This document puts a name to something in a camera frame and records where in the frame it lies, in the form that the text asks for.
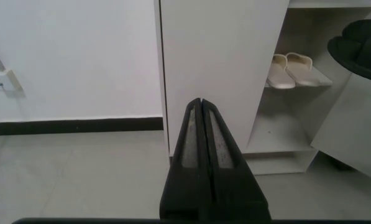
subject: wall socket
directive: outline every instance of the wall socket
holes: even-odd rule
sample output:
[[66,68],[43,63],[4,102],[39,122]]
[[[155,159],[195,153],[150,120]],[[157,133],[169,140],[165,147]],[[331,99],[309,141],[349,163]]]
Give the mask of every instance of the wall socket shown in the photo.
[[0,72],[0,83],[3,84],[0,91],[19,91],[22,89],[12,70]]

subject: gray tile floor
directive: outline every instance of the gray tile floor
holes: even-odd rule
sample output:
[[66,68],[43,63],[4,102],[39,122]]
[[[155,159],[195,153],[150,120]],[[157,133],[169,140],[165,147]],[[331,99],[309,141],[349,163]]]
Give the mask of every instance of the gray tile floor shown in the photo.
[[[0,223],[158,218],[168,168],[162,131],[0,136]],[[257,181],[275,219],[371,219],[371,179],[322,158]]]

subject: white cabinet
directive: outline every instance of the white cabinet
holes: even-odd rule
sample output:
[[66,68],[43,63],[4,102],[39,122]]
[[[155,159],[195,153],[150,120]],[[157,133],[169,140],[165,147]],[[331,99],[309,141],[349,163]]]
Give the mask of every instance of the white cabinet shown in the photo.
[[[200,97],[218,107],[254,174],[304,172],[326,147],[311,142],[351,76],[327,43],[370,12],[370,0],[162,0],[170,155],[186,105]],[[273,54],[288,52],[311,57],[324,86],[267,86]]]
[[288,1],[160,2],[170,154],[186,105],[206,98],[246,148]]

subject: white slipper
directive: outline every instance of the white slipper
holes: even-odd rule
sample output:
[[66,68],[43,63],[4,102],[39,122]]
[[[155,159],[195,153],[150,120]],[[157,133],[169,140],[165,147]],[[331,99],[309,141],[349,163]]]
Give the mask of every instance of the white slipper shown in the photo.
[[319,86],[319,80],[311,74],[312,59],[297,53],[286,54],[286,72],[300,86]]
[[296,87],[295,81],[286,72],[286,56],[275,54],[272,58],[270,71],[268,72],[267,83],[277,89],[289,89]]

